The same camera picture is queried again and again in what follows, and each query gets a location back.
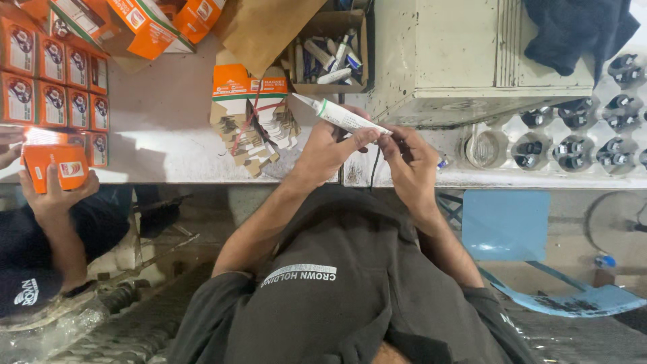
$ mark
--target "black t-shirt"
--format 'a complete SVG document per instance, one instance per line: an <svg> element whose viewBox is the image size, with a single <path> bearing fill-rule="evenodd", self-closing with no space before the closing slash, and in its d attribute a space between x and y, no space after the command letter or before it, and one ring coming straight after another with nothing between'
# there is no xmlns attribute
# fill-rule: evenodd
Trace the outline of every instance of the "black t-shirt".
<svg viewBox="0 0 647 364"><path fill-rule="evenodd" d="M130 187L101 186L70 210L88 263L128 232L131 196ZM0 212L0 239L0 318L39 311L59 293L63 277L29 206Z"/></svg>
<svg viewBox="0 0 647 364"><path fill-rule="evenodd" d="M367 194L323 191L263 282L224 273L196 292L170 364L371 363L383 340L414 363L535 363L491 292L462 290L403 219Z"/></svg>

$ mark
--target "worker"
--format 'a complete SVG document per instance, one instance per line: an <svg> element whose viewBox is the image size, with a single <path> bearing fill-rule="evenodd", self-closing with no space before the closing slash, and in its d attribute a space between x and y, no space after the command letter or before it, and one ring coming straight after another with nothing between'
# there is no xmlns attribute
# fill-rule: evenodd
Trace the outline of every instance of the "worker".
<svg viewBox="0 0 647 364"><path fill-rule="evenodd" d="M366 128L340 142L329 122L313 127L193 295L169 364L535 363L436 205L437 152L413 129L384 127L393 135ZM410 220L367 192L323 186L375 141Z"/></svg>
<svg viewBox="0 0 647 364"><path fill-rule="evenodd" d="M21 154L22 129L0 126L0 169ZM37 194L20 171L28 205L0 211L0 325L30 322L59 294L82 291L87 265L126 235L132 188L99 186L91 170L78 189L63 191L55 164L47 193Z"/></svg>

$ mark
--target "wire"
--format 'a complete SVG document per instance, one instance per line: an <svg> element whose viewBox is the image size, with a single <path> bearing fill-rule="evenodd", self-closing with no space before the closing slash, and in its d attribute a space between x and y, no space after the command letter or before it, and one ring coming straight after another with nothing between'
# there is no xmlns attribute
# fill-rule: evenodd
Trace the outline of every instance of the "wire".
<svg viewBox="0 0 647 364"><path fill-rule="evenodd" d="M377 148L377 155L375 156L375 163L373 163L373 171L371 172L371 186L369 191L373 191L373 180L375 179L375 170L377 169L377 162L380 160L380 148Z"/></svg>

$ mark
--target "white tube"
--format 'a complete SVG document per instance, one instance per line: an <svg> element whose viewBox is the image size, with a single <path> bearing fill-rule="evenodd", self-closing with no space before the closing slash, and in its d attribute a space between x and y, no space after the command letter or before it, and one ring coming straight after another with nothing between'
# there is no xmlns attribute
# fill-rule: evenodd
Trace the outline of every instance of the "white tube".
<svg viewBox="0 0 647 364"><path fill-rule="evenodd" d="M334 63L334 57L327 54L326 51L317 47L312 40L307 40L303 44L306 51L310 52L323 65L324 69L330 69Z"/></svg>
<svg viewBox="0 0 647 364"><path fill-rule="evenodd" d="M380 131L380 134L393 134L387 129L384 129L382 126L373 124L365 118L344 109L334 102L330 102L326 99L324 99L323 101L317 101L309 97L297 95L296 93L293 95L299 100L310 105L310 107L312 107L315 112L317 112L318 117L324 120L328 120L329 122L332 122L333 124L351 133L354 133L362 128L375 128Z"/></svg>
<svg viewBox="0 0 647 364"><path fill-rule="evenodd" d="M330 54L337 54L337 45L334 43L332 38L327 38L325 44L328 46Z"/></svg>
<svg viewBox="0 0 647 364"><path fill-rule="evenodd" d="M343 80L345 78L348 78L348 76L351 75L351 69L350 68L343 68L340 69L339 71L335 72L330 72L329 74L325 76L319 77L317 79L317 83L320 85L327 85L327 84L332 84L335 81Z"/></svg>
<svg viewBox="0 0 647 364"><path fill-rule="evenodd" d="M294 57L296 58L296 83L303 83L303 47L301 40L297 38L296 47L294 48Z"/></svg>
<svg viewBox="0 0 647 364"><path fill-rule="evenodd" d="M333 67L330 68L331 73L337 71L339 67L342 65L342 63L345 62L346 48L348 47L348 44L346 44L347 40L348 40L348 36L344 36L344 41L341 44L339 44L339 47L337 48L337 55L335 56Z"/></svg>

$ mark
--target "adhesive tube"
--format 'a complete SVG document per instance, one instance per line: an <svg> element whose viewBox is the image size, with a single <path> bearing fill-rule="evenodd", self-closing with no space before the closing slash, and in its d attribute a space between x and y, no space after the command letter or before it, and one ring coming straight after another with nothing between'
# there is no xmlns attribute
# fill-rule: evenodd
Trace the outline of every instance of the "adhesive tube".
<svg viewBox="0 0 647 364"><path fill-rule="evenodd" d="M362 61L352 49L346 51L346 60L353 69L359 69L362 66Z"/></svg>
<svg viewBox="0 0 647 364"><path fill-rule="evenodd" d="M330 72L325 76L319 77L319 79L317 79L317 83L320 85L332 84L335 81L348 78L351 75L351 72L352 71L350 68L343 68L343 69L340 69L339 71Z"/></svg>
<svg viewBox="0 0 647 364"><path fill-rule="evenodd" d="M357 30L355 30L355 28L350 28L346 32L346 35L348 36L348 40L345 42L350 44L353 52L359 53L359 49L358 49L359 41L357 40Z"/></svg>
<svg viewBox="0 0 647 364"><path fill-rule="evenodd" d="M332 66L335 62L335 59L333 56L330 54L327 54L326 51L323 49L317 47L316 44L312 40L307 40L303 44L305 49L310 52L321 64L323 65L323 68L325 69L330 69L330 66Z"/></svg>
<svg viewBox="0 0 647 364"><path fill-rule="evenodd" d="M303 47L301 46L301 40L297 38L296 47L294 48L294 57L296 61L296 83L303 83Z"/></svg>
<svg viewBox="0 0 647 364"><path fill-rule="evenodd" d="M326 38L325 44L328 46L330 54L337 54L337 45L332 38Z"/></svg>
<svg viewBox="0 0 647 364"><path fill-rule="evenodd" d="M362 128L375 128L380 131L380 134L393 134L387 129L384 129L382 126L373 124L365 118L344 109L334 102L330 102L326 99L324 99L323 101L317 101L309 97L298 95L296 93L293 93L293 95L304 103L310 105L310 107L312 107L315 112L317 112L318 117L328 120L329 122L332 122L333 124L351 133L354 133Z"/></svg>
<svg viewBox="0 0 647 364"><path fill-rule="evenodd" d="M339 44L339 47L337 47L337 55L335 56L335 60L333 63L333 66L330 68L330 72L333 73L341 67L342 62L346 59L346 49L348 48L348 44L346 41L348 40L348 36L344 36L344 41Z"/></svg>

